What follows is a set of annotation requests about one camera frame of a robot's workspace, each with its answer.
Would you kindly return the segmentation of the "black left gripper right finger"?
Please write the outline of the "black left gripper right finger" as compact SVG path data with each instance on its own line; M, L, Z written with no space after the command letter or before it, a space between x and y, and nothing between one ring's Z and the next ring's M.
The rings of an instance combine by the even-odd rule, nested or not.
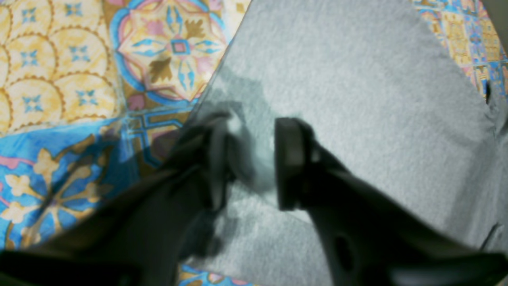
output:
M278 206L305 211L335 286L495 286L507 257L441 235L350 172L297 118L275 120Z

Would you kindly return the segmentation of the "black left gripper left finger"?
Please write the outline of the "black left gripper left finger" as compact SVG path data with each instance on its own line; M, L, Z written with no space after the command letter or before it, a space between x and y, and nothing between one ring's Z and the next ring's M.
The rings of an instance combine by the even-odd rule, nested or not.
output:
M2 286L172 285L189 229L224 204L229 123L239 120L218 113L195 121L154 174L75 227L2 251Z

